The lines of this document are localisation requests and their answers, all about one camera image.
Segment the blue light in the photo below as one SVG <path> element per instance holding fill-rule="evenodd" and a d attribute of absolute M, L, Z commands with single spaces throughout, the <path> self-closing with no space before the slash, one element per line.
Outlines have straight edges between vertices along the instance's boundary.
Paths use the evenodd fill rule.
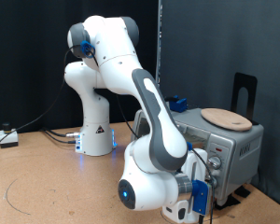
<path fill-rule="evenodd" d="M 115 148 L 118 145 L 115 141 L 114 129 L 112 129 L 112 143 L 113 143 L 113 148 Z"/>

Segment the blue object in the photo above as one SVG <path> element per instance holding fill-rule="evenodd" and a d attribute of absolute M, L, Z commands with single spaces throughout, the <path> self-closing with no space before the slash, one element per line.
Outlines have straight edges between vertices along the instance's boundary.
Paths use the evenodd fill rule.
<path fill-rule="evenodd" d="M 169 102 L 169 106 L 171 110 L 182 113 L 188 109 L 187 98 L 179 100 L 178 95 L 174 96 L 174 98 L 177 99 L 176 102 L 173 101 Z"/>
<path fill-rule="evenodd" d="M 206 214 L 208 186 L 200 180 L 192 180 L 194 196 L 193 211 L 204 215 Z"/>
<path fill-rule="evenodd" d="M 118 144 L 115 142 L 115 134 L 114 134 L 114 129 L 112 129 L 112 144 L 113 148 L 115 148 Z"/>
<path fill-rule="evenodd" d="M 95 55 L 95 47 L 88 41 L 83 40 L 80 44 L 81 51 L 85 54 L 87 58 L 93 58 L 91 55 L 91 52 L 93 55 Z"/>
<path fill-rule="evenodd" d="M 188 151 L 191 151 L 193 149 L 193 144 L 190 142 L 187 142 L 188 145 Z"/>

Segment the wooden board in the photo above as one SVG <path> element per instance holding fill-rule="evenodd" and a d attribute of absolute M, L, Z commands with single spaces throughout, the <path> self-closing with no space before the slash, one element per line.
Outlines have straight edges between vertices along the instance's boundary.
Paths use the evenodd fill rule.
<path fill-rule="evenodd" d="M 74 146 L 43 133 L 21 133 L 18 147 L 0 148 L 0 224 L 168 224 L 161 209 L 134 212 L 122 205 L 118 182 L 131 131 L 125 123 L 111 128 L 119 146 L 101 157 L 77 154 Z M 215 210 L 213 223 L 280 224 L 280 205 L 245 187 L 251 194 L 246 199 L 234 195 L 241 204 Z"/>
<path fill-rule="evenodd" d="M 202 110 L 202 116 L 219 127 L 238 132 L 248 131 L 252 128 L 252 123 L 248 119 L 228 110 L 207 108 Z"/>

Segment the black wall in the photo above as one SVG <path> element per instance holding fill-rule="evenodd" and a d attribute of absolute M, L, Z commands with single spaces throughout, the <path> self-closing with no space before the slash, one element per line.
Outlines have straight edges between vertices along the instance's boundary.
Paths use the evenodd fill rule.
<path fill-rule="evenodd" d="M 67 32 L 91 15 L 129 16 L 138 24 L 136 47 L 142 66 L 152 75 L 156 69 L 158 1 L 54 0 L 0 1 L 0 129 L 37 118 L 55 99 L 63 81 L 63 57 Z M 67 62 L 77 59 L 68 54 Z M 123 121 L 114 93 L 98 90 L 110 103 L 110 121 Z M 128 120 L 140 108 L 132 96 L 121 96 Z M 66 84 L 51 111 L 21 132 L 82 125 L 82 105 L 77 93 Z"/>
<path fill-rule="evenodd" d="M 280 203 L 280 0 L 162 2 L 163 95 L 230 109 L 234 74 L 255 76 L 264 135 L 253 184 Z"/>

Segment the black cable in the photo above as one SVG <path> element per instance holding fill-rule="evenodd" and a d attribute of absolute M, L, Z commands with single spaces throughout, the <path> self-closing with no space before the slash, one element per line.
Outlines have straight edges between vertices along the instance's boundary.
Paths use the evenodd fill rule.
<path fill-rule="evenodd" d="M 97 65 L 97 66 L 99 66 L 98 62 L 96 61 L 96 58 L 94 57 L 93 52 L 92 52 L 92 51 L 90 51 L 90 53 L 91 53 L 91 56 L 93 57 L 93 59 L 94 59 L 94 61 L 95 61 L 96 65 Z"/>
<path fill-rule="evenodd" d="M 116 95 L 116 97 L 118 98 L 118 103 L 119 103 L 119 109 L 120 109 L 120 112 L 121 112 L 121 115 L 123 116 L 125 122 L 127 123 L 129 129 L 131 130 L 131 132 L 133 133 L 133 135 L 136 137 L 136 138 L 139 138 L 138 135 L 133 131 L 133 129 L 131 128 L 128 120 L 125 118 L 124 114 L 123 114 L 123 111 L 122 111 L 122 108 L 121 108 L 121 105 L 120 105 L 120 101 L 119 101 L 119 96 Z"/>
<path fill-rule="evenodd" d="M 93 54 L 93 52 L 92 52 L 91 50 L 90 50 L 90 53 L 91 53 L 91 56 L 93 57 L 93 59 L 94 59 L 96 65 L 99 66 L 99 64 L 98 64 L 98 62 L 96 61 L 96 58 L 94 57 L 94 54 Z M 131 126 L 130 126 L 128 120 L 126 120 L 126 118 L 125 118 L 125 116 L 124 116 L 124 114 L 123 114 L 121 105 L 120 105 L 119 96 L 118 96 L 118 95 L 116 95 L 116 96 L 117 96 L 117 98 L 118 98 L 118 104 L 119 104 L 119 109 L 120 109 L 121 115 L 123 116 L 125 122 L 127 123 L 128 127 L 129 127 L 129 129 L 131 130 L 131 132 L 133 133 L 133 135 L 134 135 L 136 138 L 139 138 L 138 135 L 137 135 L 137 134 L 133 131 L 133 129 L 131 128 Z"/>
<path fill-rule="evenodd" d="M 204 166 L 206 167 L 206 170 L 208 174 L 211 176 L 211 182 L 210 184 L 212 185 L 212 194 L 213 194 L 213 201 L 211 203 L 211 218 L 210 218 L 210 224 L 213 223 L 213 210 L 214 210 L 214 202 L 215 202 L 215 178 L 212 176 L 211 170 L 209 169 L 208 165 L 205 163 L 203 158 L 196 152 L 196 150 L 193 148 L 192 151 L 195 153 L 195 155 L 203 162 Z"/>
<path fill-rule="evenodd" d="M 49 133 L 52 133 L 52 134 L 54 134 L 54 135 L 56 135 L 56 136 L 58 136 L 58 137 L 66 137 L 66 134 L 63 134 L 63 133 L 56 133 L 56 132 L 54 132 L 54 131 L 52 131 L 52 130 L 46 128 L 46 127 L 43 127 L 42 129 L 43 129 L 44 131 L 47 131 L 47 132 L 49 132 Z"/>
<path fill-rule="evenodd" d="M 46 133 L 48 136 L 50 136 L 52 139 L 54 139 L 55 141 L 57 142 L 60 142 L 60 143 L 66 143 L 66 144 L 75 144 L 76 141 L 68 141 L 68 142 L 64 142 L 62 140 L 59 140 L 57 138 L 55 138 L 54 136 L 50 135 L 47 131 L 43 130 L 44 133 Z"/>
<path fill-rule="evenodd" d="M 66 56 L 67 56 L 68 52 L 71 51 L 72 48 L 77 47 L 77 46 L 79 46 L 79 45 L 74 45 L 74 46 L 72 46 L 71 48 L 69 48 L 69 49 L 66 51 L 65 55 L 64 55 L 64 60 L 63 60 L 64 75 L 65 75 Z M 44 116 L 53 108 L 53 106 L 55 105 L 56 101 L 58 100 L 58 98 L 59 98 L 59 96 L 60 96 L 60 94 L 61 94 L 61 92 L 62 92 L 63 85 L 64 85 L 64 82 L 65 82 L 64 75 L 63 75 L 63 84 L 62 84 L 62 86 L 60 87 L 60 89 L 59 89 L 59 91 L 58 91 L 58 94 L 57 94 L 55 100 L 53 101 L 53 103 L 51 104 L 51 106 L 50 106 L 43 114 L 41 114 L 38 118 L 36 118 L 36 119 L 30 121 L 29 123 L 26 123 L 26 124 L 20 126 L 20 128 L 17 128 L 17 129 L 15 129 L 14 131 L 8 133 L 6 136 L 4 136 L 4 137 L 0 140 L 0 143 L 1 143 L 6 137 L 8 137 L 11 133 L 14 133 L 14 132 L 16 132 L 16 131 L 18 131 L 18 130 L 24 128 L 24 127 L 27 127 L 28 125 L 30 125 L 30 124 L 32 124 L 32 123 L 38 121 L 39 119 L 41 119 L 42 117 L 44 117 Z"/>

